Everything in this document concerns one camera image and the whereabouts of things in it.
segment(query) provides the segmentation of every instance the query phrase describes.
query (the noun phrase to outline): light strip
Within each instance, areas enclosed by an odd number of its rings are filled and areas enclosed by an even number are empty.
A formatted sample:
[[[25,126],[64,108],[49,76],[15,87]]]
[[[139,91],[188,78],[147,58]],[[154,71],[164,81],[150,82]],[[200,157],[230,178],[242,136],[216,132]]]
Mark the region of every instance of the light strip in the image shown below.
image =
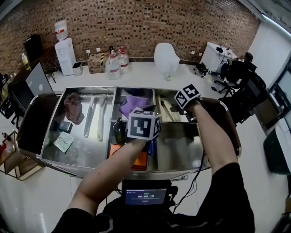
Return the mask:
[[[285,34],[287,34],[289,37],[291,37],[290,32],[288,32],[285,28],[283,28],[280,24],[276,23],[273,19],[269,18],[268,16],[266,16],[265,14],[262,14],[262,16],[264,17],[265,20],[267,20],[268,22],[272,23],[274,26],[276,26],[277,28],[279,28],[281,31],[283,31]]]

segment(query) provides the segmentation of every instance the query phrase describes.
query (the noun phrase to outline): yellow and black tape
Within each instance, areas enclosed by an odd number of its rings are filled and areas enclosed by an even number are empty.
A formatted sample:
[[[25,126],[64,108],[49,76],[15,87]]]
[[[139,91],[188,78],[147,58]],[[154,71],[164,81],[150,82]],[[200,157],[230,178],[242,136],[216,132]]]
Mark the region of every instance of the yellow and black tape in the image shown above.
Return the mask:
[[[105,54],[105,53],[102,53],[101,58],[100,58],[100,64],[101,64],[101,66],[103,65],[104,54]]]

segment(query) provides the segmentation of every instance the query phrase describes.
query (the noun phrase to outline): brown cloth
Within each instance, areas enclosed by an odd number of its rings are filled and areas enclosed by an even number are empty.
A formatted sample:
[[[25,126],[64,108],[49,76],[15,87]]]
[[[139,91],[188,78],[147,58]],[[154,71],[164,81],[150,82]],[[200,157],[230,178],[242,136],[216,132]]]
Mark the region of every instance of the brown cloth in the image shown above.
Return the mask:
[[[68,120],[74,124],[79,125],[83,119],[84,114],[82,113],[83,106],[81,105],[80,97],[78,93],[70,94],[64,101],[65,116]]]

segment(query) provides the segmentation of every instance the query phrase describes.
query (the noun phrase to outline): green trash can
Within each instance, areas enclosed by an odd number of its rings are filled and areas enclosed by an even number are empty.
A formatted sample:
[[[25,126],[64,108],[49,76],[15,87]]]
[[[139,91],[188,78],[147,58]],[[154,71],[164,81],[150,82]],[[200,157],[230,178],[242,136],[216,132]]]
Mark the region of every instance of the green trash can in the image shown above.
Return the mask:
[[[291,175],[291,150],[283,131],[279,127],[275,127],[265,139],[264,150],[271,172]]]

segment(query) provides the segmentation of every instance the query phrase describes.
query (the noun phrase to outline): white floor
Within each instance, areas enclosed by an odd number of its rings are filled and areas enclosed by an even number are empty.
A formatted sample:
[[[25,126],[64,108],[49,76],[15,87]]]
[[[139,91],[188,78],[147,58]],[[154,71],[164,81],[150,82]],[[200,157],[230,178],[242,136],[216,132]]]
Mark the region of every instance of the white floor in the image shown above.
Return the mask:
[[[135,63],[134,69],[139,70],[141,63]],[[170,82],[165,82],[154,73],[151,64],[147,64],[148,80],[142,80],[140,76],[125,76],[119,81],[108,81],[100,76],[96,81],[93,76],[86,74],[83,77],[59,77],[53,84],[54,91],[62,91],[66,86],[154,86],[170,89],[178,89],[185,84],[195,83],[202,96],[219,98],[221,95],[211,90],[210,77],[201,79],[193,74],[192,66],[180,66],[181,76]],[[13,126],[10,121],[0,115],[0,132],[10,132]],[[241,171],[245,188],[249,196],[251,207],[255,214],[256,232],[271,232],[285,209],[285,198],[288,194],[287,179],[285,176],[271,174],[268,170],[263,142],[266,138],[255,116],[250,117],[242,125],[237,126],[237,131],[242,144],[242,156],[240,158]],[[187,181],[176,181],[179,192],[175,198],[178,202],[190,187],[192,178]],[[15,233],[50,233],[56,226],[62,213],[66,210],[80,179],[69,177],[55,170],[44,168],[24,182],[18,181],[0,172],[0,212],[5,218],[11,231]],[[177,208],[176,213],[195,215],[208,191],[211,182],[211,171],[200,173],[197,179],[198,189],[196,193],[185,199]],[[117,193],[112,193],[108,201],[115,199]],[[102,211],[105,202],[100,205]]]

